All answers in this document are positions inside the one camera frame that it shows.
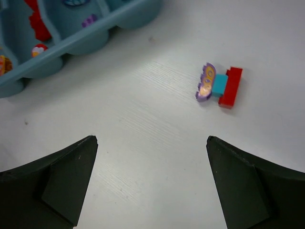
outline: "red toy piece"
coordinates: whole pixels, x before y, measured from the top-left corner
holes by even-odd
[[[32,11],[39,11],[37,0],[24,0],[24,1],[32,9]]]
[[[44,25],[41,19],[37,0],[24,0],[24,1],[34,11],[34,13],[29,17],[29,20],[30,20],[30,26],[35,31],[35,38],[42,42],[51,39],[51,34],[49,33],[47,27]]]
[[[219,106],[228,109],[231,109],[234,106],[239,82],[242,78],[242,72],[243,70],[241,68],[234,67],[227,70],[226,75],[228,76],[228,81],[225,87],[224,95],[220,97],[218,101]]]

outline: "teal lego brick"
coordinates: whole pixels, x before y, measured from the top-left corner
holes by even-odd
[[[223,96],[227,81],[228,81],[227,75],[217,74],[212,87],[212,96],[218,98]]]

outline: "purple lego piece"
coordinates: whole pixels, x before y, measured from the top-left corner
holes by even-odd
[[[90,15],[86,20],[84,20],[81,24],[83,28],[92,25],[95,21],[97,21],[97,16],[95,14]]]
[[[216,69],[210,63],[203,67],[203,74],[200,76],[196,99],[199,102],[208,100],[212,95],[212,86],[216,76]]]

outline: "wood grain texture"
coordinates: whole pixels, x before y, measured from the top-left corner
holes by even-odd
[[[305,2],[164,1],[150,25],[0,100],[1,170],[97,136],[80,229],[225,229],[209,135],[305,171]],[[206,62],[244,69],[233,110],[197,103]]]

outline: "lego duplo block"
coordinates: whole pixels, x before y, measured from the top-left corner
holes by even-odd
[[[228,76],[224,74],[217,74],[212,87],[212,96],[221,97],[224,94],[225,86],[228,81]]]
[[[227,71],[228,81],[224,95],[219,98],[219,106],[228,109],[231,109],[234,106],[239,82],[242,78],[242,72],[243,70],[241,68],[234,67],[231,67],[231,69]]]

